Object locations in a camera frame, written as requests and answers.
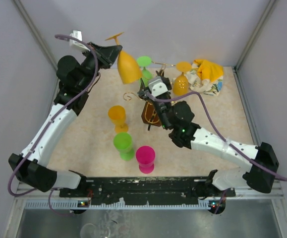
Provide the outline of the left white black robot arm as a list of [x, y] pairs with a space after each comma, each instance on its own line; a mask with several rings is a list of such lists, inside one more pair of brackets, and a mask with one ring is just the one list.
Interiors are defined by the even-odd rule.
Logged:
[[86, 58], [83, 63], [70, 55], [58, 61], [59, 92], [49, 116], [29, 145], [20, 154], [12, 154], [8, 160], [13, 175], [20, 182], [41, 192], [64, 188], [81, 197], [88, 190], [85, 176], [47, 167], [63, 133], [85, 106], [89, 97], [88, 88], [99, 75], [98, 71], [101, 68], [109, 69], [122, 50], [121, 45], [102, 47], [90, 43], [88, 47], [90, 50], [84, 52]]

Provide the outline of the orange plastic wine glass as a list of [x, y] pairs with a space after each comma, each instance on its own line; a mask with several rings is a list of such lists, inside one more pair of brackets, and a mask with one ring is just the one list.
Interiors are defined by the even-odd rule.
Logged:
[[117, 69], [123, 84], [131, 84], [142, 77], [136, 59], [124, 49], [118, 54]]
[[113, 106], [108, 111], [108, 117], [115, 125], [115, 132], [128, 132], [128, 125], [126, 123], [126, 111], [120, 105]]
[[192, 69], [192, 66], [187, 61], [181, 61], [176, 64], [176, 69], [180, 75], [175, 79], [172, 90], [175, 95], [182, 96], [188, 93], [189, 82], [185, 74]]

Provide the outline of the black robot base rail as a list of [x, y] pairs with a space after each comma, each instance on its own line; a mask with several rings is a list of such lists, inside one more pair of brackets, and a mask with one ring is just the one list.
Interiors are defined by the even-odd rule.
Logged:
[[76, 189], [62, 188], [61, 198], [85, 198], [79, 208], [205, 208], [214, 212], [221, 196], [235, 197], [235, 190], [220, 191], [208, 177], [82, 177]]

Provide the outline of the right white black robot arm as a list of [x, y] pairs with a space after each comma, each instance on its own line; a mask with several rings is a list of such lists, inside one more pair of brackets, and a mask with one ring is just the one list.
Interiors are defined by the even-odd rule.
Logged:
[[194, 113], [182, 97], [171, 98], [170, 80], [157, 76], [145, 85], [140, 81], [138, 97], [151, 103], [162, 127], [170, 130], [169, 138], [179, 148], [203, 151], [225, 159], [238, 167], [227, 171], [211, 171], [206, 190], [211, 196], [243, 185], [268, 194], [278, 179], [279, 161], [272, 146], [262, 142], [249, 145], [223, 137], [193, 123]]

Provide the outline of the gold wire wine glass rack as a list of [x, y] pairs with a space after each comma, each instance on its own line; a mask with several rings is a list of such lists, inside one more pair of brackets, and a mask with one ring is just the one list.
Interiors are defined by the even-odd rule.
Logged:
[[[158, 64], [161, 66], [161, 68], [156, 71], [156, 74], [162, 75], [162, 76], [164, 76], [165, 69], [167, 68], [167, 66], [175, 66], [174, 64], [160, 63], [160, 62], [155, 62], [155, 61], [152, 61], [152, 63]], [[157, 115], [157, 112], [155, 111], [153, 104], [151, 104], [148, 101], [145, 102], [145, 105], [143, 107], [141, 119], [142, 119], [142, 122], [147, 125], [148, 131], [150, 131], [151, 127], [153, 126], [154, 127], [162, 126], [162, 123]]]

